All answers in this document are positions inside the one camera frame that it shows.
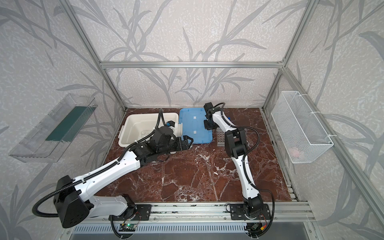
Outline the clear test tube rack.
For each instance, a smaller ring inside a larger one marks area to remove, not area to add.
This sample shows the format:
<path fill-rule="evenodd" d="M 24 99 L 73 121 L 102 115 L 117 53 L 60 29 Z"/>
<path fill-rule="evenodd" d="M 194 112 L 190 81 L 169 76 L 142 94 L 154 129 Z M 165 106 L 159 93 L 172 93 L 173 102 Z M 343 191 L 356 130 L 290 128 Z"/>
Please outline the clear test tube rack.
<path fill-rule="evenodd" d="M 225 146 L 225 133 L 222 131 L 222 129 L 217 128 L 216 134 L 217 134 L 217 146 L 218 147 L 224 147 Z"/>

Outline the white plastic storage bin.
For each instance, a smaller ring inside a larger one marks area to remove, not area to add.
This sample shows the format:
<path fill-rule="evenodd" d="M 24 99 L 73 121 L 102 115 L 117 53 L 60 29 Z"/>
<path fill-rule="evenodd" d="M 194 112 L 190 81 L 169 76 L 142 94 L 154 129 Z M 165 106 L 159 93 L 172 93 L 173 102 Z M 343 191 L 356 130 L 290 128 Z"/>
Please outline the white plastic storage bin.
<path fill-rule="evenodd" d="M 121 127 L 119 146 L 126 148 L 135 141 L 147 136 L 156 126 L 159 114 L 134 114 L 127 117 Z M 181 137 L 183 133 L 183 124 L 179 124 L 179 115 L 177 113 L 163 113 L 165 123 L 175 122 L 175 127 L 171 127 L 176 137 Z"/>

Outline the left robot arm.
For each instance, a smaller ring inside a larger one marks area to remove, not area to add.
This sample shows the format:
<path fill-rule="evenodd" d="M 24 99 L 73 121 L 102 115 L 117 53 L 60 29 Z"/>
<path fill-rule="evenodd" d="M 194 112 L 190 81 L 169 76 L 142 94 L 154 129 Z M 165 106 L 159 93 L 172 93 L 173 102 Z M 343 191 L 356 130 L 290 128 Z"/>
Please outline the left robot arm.
<path fill-rule="evenodd" d="M 194 142 L 189 136 L 177 137 L 173 121 L 165 121 L 159 110 L 156 125 L 145 137 L 128 145 L 115 160 L 74 179 L 64 176 L 54 192 L 38 200 L 32 213 L 41 218 L 59 218 L 63 228 L 71 228 L 87 218 L 120 216 L 135 208 L 129 197 L 95 197 L 105 186 L 120 177 L 157 160 L 158 156 L 189 150 Z"/>

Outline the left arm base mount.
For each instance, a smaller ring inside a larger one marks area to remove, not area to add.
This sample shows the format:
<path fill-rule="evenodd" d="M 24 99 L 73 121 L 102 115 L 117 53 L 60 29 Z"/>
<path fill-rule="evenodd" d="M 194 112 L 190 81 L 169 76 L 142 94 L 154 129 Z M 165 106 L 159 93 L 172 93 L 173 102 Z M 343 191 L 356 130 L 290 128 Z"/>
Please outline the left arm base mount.
<path fill-rule="evenodd" d="M 119 216 L 109 216 L 112 221 L 148 221 L 152 205 L 140 204 L 131 205 Z"/>

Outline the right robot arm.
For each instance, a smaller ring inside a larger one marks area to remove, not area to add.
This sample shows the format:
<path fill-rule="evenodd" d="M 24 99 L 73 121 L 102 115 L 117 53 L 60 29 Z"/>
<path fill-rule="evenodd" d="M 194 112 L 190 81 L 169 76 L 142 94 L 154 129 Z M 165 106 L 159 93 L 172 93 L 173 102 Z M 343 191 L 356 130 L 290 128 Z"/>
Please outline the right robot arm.
<path fill-rule="evenodd" d="M 213 105 L 211 102 L 204 105 L 206 130 L 220 128 L 224 133 L 225 151 L 234 162 L 242 186 L 245 215 L 255 219 L 265 209 L 260 188 L 256 187 L 251 168 L 248 161 L 248 154 L 259 144 L 256 142 L 251 148 L 248 147 L 246 129 L 258 131 L 252 127 L 236 126 L 224 113 L 225 103 Z"/>

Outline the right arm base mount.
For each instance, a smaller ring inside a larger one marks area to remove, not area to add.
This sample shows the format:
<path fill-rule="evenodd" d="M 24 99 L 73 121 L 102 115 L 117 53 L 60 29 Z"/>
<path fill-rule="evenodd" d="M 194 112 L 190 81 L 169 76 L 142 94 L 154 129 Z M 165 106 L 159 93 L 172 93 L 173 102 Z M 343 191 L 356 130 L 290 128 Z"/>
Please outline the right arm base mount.
<path fill-rule="evenodd" d="M 227 204 L 226 211 L 230 213 L 231 220 L 270 220 L 273 210 L 270 210 L 268 204 L 264 204 L 261 210 L 251 211 L 245 204 Z"/>

